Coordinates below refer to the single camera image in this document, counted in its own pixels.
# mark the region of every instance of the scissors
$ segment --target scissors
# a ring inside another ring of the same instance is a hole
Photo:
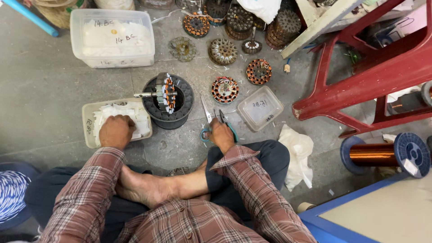
[[[207,104],[206,104],[206,101],[204,100],[204,96],[202,94],[200,94],[200,96],[201,96],[201,102],[203,103],[203,106],[204,106],[204,111],[206,112],[207,121],[210,124],[212,122],[212,115],[210,114],[210,112],[207,108]],[[211,131],[212,131],[212,128],[210,126],[208,128],[204,128],[200,133],[201,141],[208,142],[209,138],[206,136],[206,132],[211,132]]]
[[[219,110],[220,119],[222,120],[222,123],[225,123],[231,129],[232,134],[234,135],[234,142],[238,142],[238,136],[235,130],[232,128],[231,123],[228,122],[228,119],[225,117],[225,115],[222,113],[222,110]]]

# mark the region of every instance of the plaid shirt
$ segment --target plaid shirt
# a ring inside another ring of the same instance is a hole
[[[117,242],[316,243],[261,167],[258,153],[235,146],[211,168],[231,179],[254,218],[256,232],[214,203],[171,200],[127,222]],[[123,160],[124,153],[116,148],[96,151],[57,196],[39,243],[100,242]]]

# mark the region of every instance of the blue pipe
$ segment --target blue pipe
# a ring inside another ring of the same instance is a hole
[[[31,20],[33,23],[35,23],[37,26],[41,27],[44,31],[46,31],[48,34],[50,34],[53,37],[58,36],[58,31],[54,29],[51,25],[47,24],[45,21],[37,17],[34,13],[30,12],[27,8],[25,8],[23,5],[18,3],[16,0],[1,0],[16,11],[18,11],[20,14],[27,17],[29,20]]]

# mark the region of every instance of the clear plastic box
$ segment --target clear plastic box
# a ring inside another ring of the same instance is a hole
[[[237,110],[254,131],[263,129],[283,111],[283,104],[269,87],[263,86],[237,106]]]
[[[168,10],[171,9],[174,0],[141,0],[141,3],[144,7]]]
[[[96,139],[95,136],[93,136],[93,129],[95,128],[95,125],[93,124],[95,122],[95,114],[93,112],[99,111],[99,108],[101,106],[110,105],[112,103],[116,103],[119,106],[124,106],[128,102],[141,102],[141,98],[127,98],[127,99],[117,99],[117,100],[110,100],[110,101],[104,101],[104,102],[96,102],[96,103],[90,103],[85,104],[83,106],[83,127],[84,127],[84,137],[86,138],[86,145],[89,148],[97,148],[96,145]],[[147,136],[140,137],[138,139],[132,139],[131,141],[137,141],[144,138],[149,138],[153,134],[152,129],[152,122],[150,120],[150,115],[147,114],[147,121],[149,124],[150,133]]]
[[[150,16],[142,11],[78,9],[70,15],[73,54],[92,68],[154,64]]]

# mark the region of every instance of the man's hand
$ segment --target man's hand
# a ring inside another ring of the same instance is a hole
[[[225,155],[230,148],[235,146],[231,129],[224,123],[219,122],[217,118],[213,118],[210,126],[212,127],[212,133],[209,135],[210,141],[216,144]]]
[[[128,115],[110,116],[99,131],[101,147],[116,147],[123,150],[137,128]]]

